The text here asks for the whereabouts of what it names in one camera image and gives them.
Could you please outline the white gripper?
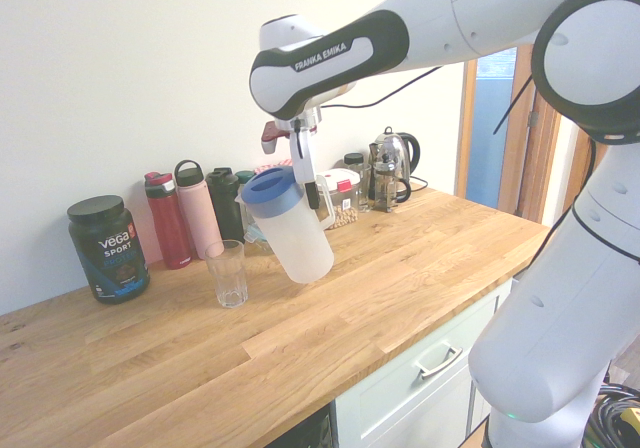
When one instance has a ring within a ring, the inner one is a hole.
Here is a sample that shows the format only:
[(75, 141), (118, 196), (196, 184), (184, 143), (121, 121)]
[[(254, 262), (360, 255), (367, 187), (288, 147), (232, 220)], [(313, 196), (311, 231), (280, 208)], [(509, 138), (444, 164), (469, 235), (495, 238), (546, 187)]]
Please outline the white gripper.
[(320, 206), (320, 193), (314, 169), (314, 148), (310, 130), (291, 132), (289, 137), (292, 166), (296, 182), (305, 184), (309, 207), (317, 210)]

